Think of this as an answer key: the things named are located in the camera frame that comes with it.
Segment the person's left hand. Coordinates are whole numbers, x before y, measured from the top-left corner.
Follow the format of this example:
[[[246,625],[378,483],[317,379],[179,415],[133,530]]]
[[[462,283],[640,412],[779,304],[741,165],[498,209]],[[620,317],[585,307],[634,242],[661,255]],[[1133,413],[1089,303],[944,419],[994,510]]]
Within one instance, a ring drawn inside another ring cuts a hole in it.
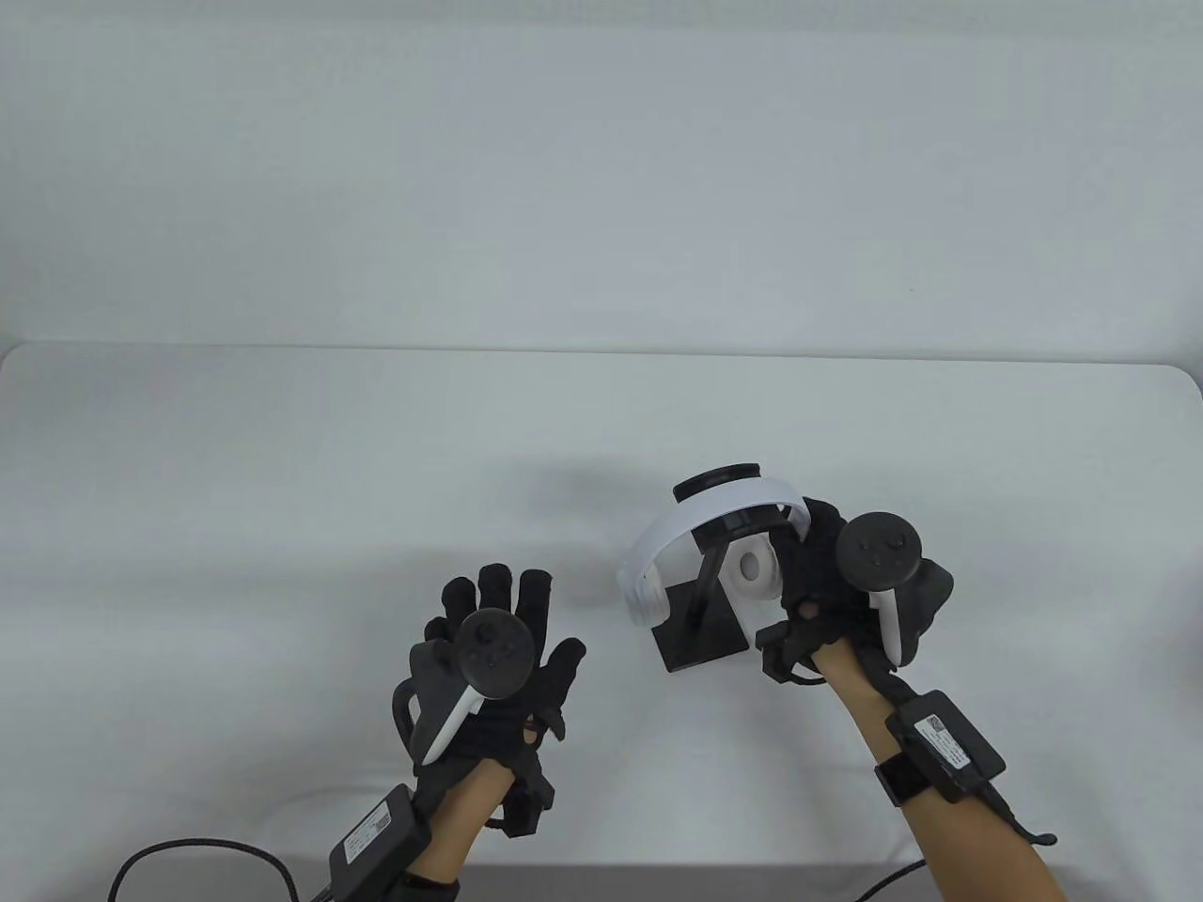
[[[546,734],[565,738],[563,706],[587,649],[583,641],[568,637],[546,652],[547,617],[553,577],[540,568],[529,568],[515,578],[502,563],[484,566],[478,578],[456,577],[444,584],[437,615],[423,630],[421,643],[410,648],[410,673],[395,688],[392,713],[402,744],[410,756],[416,778],[414,808],[432,823],[451,791],[466,787],[478,764],[493,761],[514,777],[499,801],[485,806],[486,827],[517,838],[537,833],[543,812],[555,806],[555,787],[544,775],[539,749]],[[467,637],[472,615],[514,615],[529,631],[532,670],[517,692],[503,699],[487,699],[470,712],[448,740],[438,756],[421,748],[421,730],[439,731],[445,717],[429,714],[452,710],[467,688],[452,692],[448,670],[454,664],[455,643]]]

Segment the person's right hand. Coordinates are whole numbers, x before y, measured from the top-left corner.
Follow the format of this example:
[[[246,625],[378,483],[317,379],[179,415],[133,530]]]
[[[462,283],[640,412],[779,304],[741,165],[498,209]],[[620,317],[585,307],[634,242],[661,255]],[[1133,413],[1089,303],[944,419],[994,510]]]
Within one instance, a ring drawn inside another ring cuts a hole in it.
[[[790,526],[768,534],[782,575],[786,619],[755,634],[764,673],[778,683],[820,684],[814,654],[825,645],[846,640],[869,684],[894,704],[914,696],[885,657],[878,611],[869,605],[869,593],[848,583],[838,571],[836,544],[847,524],[838,508],[811,498],[801,503],[808,511],[806,538],[799,538]]]

